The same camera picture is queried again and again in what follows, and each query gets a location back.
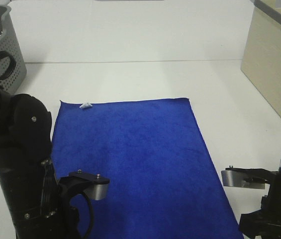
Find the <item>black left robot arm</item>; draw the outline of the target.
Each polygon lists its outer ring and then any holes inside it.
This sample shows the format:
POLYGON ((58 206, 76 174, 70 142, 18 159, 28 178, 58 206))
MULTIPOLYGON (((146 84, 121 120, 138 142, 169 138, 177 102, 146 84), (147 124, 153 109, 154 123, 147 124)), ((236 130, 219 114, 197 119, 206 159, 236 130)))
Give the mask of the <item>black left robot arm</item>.
POLYGON ((0 186, 18 239, 80 237, 50 157, 51 126, 38 99, 0 89, 0 186))

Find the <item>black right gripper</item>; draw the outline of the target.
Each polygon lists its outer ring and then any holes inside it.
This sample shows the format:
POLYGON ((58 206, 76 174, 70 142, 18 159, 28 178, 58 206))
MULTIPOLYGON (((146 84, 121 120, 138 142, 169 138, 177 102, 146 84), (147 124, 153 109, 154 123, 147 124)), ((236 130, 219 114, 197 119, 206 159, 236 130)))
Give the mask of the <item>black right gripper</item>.
POLYGON ((262 198, 261 209, 242 214, 239 231, 250 239, 281 239, 281 174, 270 185, 268 195, 262 198))

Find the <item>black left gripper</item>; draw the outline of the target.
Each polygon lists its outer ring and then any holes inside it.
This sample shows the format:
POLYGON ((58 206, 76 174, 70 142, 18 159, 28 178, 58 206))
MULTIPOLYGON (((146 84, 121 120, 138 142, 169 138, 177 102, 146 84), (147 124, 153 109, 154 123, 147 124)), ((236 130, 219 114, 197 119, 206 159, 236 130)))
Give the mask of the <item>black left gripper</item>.
POLYGON ((27 163, 13 179, 13 225, 18 239, 79 239, 78 209, 46 158, 27 163))

